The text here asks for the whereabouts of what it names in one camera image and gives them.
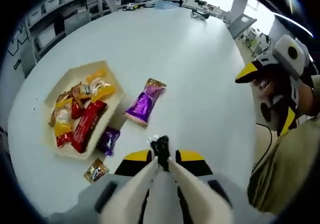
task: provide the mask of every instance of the purple candy wrapper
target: purple candy wrapper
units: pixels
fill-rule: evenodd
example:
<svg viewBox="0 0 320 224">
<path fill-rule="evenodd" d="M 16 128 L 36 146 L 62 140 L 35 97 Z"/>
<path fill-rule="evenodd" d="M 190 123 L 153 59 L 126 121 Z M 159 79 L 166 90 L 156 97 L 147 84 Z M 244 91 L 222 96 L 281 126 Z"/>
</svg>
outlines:
<svg viewBox="0 0 320 224">
<path fill-rule="evenodd" d="M 111 127 L 107 127 L 102 133 L 101 138 L 98 142 L 98 149 L 105 155 L 112 156 L 116 140 L 119 136 L 120 131 Z"/>
<path fill-rule="evenodd" d="M 152 78 L 148 79 L 143 92 L 136 99 L 133 106 L 125 112 L 125 115 L 129 119 L 146 127 L 148 125 L 149 115 L 154 108 L 156 100 L 165 88 L 166 85 L 164 83 Z"/>
</svg>

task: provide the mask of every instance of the red wrapper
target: red wrapper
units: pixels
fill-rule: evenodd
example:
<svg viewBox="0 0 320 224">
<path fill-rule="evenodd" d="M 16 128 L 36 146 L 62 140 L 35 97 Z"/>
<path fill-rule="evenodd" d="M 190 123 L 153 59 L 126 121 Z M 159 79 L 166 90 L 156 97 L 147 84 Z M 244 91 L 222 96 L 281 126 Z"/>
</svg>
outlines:
<svg viewBox="0 0 320 224">
<path fill-rule="evenodd" d="M 68 132 L 56 137 L 56 146 L 62 148 L 65 143 L 71 143 L 73 140 L 72 132 Z"/>
<path fill-rule="evenodd" d="M 85 112 L 84 108 L 84 105 L 74 98 L 72 100 L 71 106 L 71 118 L 78 119 L 79 117 L 81 117 Z"/>
<path fill-rule="evenodd" d="M 86 151 L 91 134 L 105 111 L 107 104 L 102 101 L 90 103 L 73 133 L 72 146 L 79 152 Z"/>
</svg>

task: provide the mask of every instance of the candy wrapper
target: candy wrapper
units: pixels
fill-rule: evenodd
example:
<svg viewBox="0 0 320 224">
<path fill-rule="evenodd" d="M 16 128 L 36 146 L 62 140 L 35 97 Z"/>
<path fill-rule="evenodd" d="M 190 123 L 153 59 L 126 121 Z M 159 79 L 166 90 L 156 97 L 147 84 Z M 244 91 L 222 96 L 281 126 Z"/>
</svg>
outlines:
<svg viewBox="0 0 320 224">
<path fill-rule="evenodd" d="M 107 172 L 109 172 L 108 168 L 97 158 L 89 167 L 88 171 L 85 172 L 84 177 L 90 183 L 94 183 Z"/>
<path fill-rule="evenodd" d="M 70 91 L 68 92 L 64 92 L 63 94 L 60 94 L 58 96 L 58 98 L 56 99 L 56 102 L 55 103 L 59 103 L 61 101 L 64 101 L 66 99 L 69 98 L 69 95 L 70 95 Z M 51 118 L 50 118 L 50 122 L 49 122 L 49 125 L 54 127 L 55 126 L 55 123 L 56 123 L 56 108 L 54 108 L 54 110 L 52 111 L 51 113 Z"/>
<path fill-rule="evenodd" d="M 83 116 L 75 128 L 71 143 L 79 153 L 86 151 L 91 134 L 106 107 L 106 103 L 98 100 L 95 103 L 90 103 L 85 109 Z"/>
<path fill-rule="evenodd" d="M 119 136 L 120 131 L 111 127 L 107 127 L 102 133 L 98 142 L 98 149 L 101 150 L 105 155 L 112 156 L 116 140 Z"/>
<path fill-rule="evenodd" d="M 73 98 L 71 118 L 78 119 L 85 111 L 84 103 L 91 98 L 89 85 L 82 84 L 81 82 L 70 90 L 70 96 Z"/>
<path fill-rule="evenodd" d="M 54 135 L 58 148 L 73 140 L 71 106 L 72 98 L 60 101 L 55 105 Z"/>
<path fill-rule="evenodd" d="M 116 92 L 116 88 L 107 83 L 104 78 L 107 76 L 107 69 L 101 68 L 92 75 L 86 78 L 89 84 L 90 91 L 92 92 L 91 102 L 94 103 L 97 100 L 106 98 Z"/>
<path fill-rule="evenodd" d="M 169 137 L 162 136 L 160 138 L 154 138 L 150 142 L 150 146 L 154 151 L 154 155 L 158 157 L 158 164 L 163 168 L 165 172 L 169 172 L 168 158 L 170 157 L 169 151 Z"/>
<path fill-rule="evenodd" d="M 125 115 L 141 126 L 146 127 L 156 100 L 165 88 L 166 85 L 164 83 L 152 78 L 148 79 L 143 92 L 136 99 L 133 106 L 125 112 Z"/>
<path fill-rule="evenodd" d="M 70 92 L 73 98 L 75 99 L 83 100 L 91 98 L 91 91 L 89 85 L 82 84 L 81 82 L 76 86 L 72 87 Z"/>
</svg>

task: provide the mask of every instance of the white robot part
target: white robot part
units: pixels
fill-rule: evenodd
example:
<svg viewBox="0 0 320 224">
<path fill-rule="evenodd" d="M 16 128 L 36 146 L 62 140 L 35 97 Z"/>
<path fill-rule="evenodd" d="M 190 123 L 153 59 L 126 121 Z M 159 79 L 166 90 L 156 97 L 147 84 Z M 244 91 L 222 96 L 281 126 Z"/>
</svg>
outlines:
<svg viewBox="0 0 320 224">
<path fill-rule="evenodd" d="M 306 54 L 289 35 L 284 35 L 274 46 L 274 57 L 298 80 L 306 67 Z"/>
</svg>

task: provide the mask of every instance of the table surface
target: table surface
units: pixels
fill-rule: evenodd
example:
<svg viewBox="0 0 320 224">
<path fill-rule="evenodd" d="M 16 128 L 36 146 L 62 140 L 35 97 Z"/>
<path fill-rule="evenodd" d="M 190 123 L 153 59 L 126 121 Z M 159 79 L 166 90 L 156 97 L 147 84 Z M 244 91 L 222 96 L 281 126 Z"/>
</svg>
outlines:
<svg viewBox="0 0 320 224">
<path fill-rule="evenodd" d="M 201 153 L 245 190 L 253 165 L 254 103 L 248 84 L 235 84 L 244 63 L 224 23 L 193 19 L 190 10 L 139 9 L 101 17 L 73 32 L 48 52 L 23 83 L 8 120 L 13 168 L 23 192 L 43 215 L 74 206 L 90 184 L 88 160 L 60 157 L 43 143 L 43 102 L 63 74 L 106 60 L 129 108 L 148 78 L 167 84 L 144 129 L 127 120 L 113 157 L 114 172 L 130 152 L 147 149 L 148 137 L 168 135 L 170 149 Z"/>
</svg>

